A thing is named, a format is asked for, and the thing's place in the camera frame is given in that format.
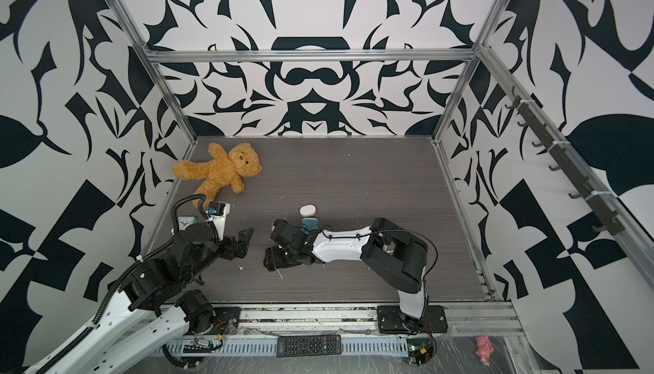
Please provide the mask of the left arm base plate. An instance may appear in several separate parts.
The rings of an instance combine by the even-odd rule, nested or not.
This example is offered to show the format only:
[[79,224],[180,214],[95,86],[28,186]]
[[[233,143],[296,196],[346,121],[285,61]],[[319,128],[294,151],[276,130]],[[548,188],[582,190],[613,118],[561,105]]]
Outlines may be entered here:
[[241,307],[217,307],[211,318],[211,329],[206,331],[209,336],[231,335],[238,331]]

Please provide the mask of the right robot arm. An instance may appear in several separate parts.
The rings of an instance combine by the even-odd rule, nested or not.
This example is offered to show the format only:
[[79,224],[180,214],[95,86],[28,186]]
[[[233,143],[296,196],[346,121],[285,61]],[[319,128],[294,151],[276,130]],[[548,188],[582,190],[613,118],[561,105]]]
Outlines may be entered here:
[[349,231],[294,227],[275,221],[263,266],[270,272],[315,263],[361,262],[397,290],[400,314],[420,321],[429,297],[425,289],[427,241],[390,220],[378,217],[370,226]]

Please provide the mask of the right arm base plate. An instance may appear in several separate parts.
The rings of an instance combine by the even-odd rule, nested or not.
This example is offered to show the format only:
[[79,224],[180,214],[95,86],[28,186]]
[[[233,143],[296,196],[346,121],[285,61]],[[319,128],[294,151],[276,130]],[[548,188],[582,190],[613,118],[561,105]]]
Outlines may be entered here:
[[449,326],[445,310],[441,306],[429,305],[421,319],[412,318],[400,311],[399,306],[378,306],[376,308],[378,331],[382,334],[447,333]]

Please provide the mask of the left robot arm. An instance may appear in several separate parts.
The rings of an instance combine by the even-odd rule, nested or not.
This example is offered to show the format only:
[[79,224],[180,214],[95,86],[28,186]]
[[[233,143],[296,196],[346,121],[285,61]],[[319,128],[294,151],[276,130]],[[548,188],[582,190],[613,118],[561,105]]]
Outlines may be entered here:
[[200,290],[187,290],[217,259],[247,255],[253,229],[219,237],[210,222],[175,229],[162,246],[130,266],[95,315],[27,373],[118,373],[187,333],[221,324]]

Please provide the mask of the blue earbud charging case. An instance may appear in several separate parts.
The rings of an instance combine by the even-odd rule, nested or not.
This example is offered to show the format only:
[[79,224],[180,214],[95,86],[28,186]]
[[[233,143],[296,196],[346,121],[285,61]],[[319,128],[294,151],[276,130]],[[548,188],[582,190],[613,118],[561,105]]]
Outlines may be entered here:
[[320,221],[316,217],[303,217],[301,219],[301,231],[303,234],[310,234],[311,232],[320,228]]

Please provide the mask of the white earbud charging case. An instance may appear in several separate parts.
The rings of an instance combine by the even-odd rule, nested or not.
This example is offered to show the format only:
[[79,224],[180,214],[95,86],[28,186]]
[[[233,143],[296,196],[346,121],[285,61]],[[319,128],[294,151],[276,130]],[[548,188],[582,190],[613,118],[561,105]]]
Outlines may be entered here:
[[301,217],[314,217],[317,213],[317,207],[315,205],[303,205],[299,212]]

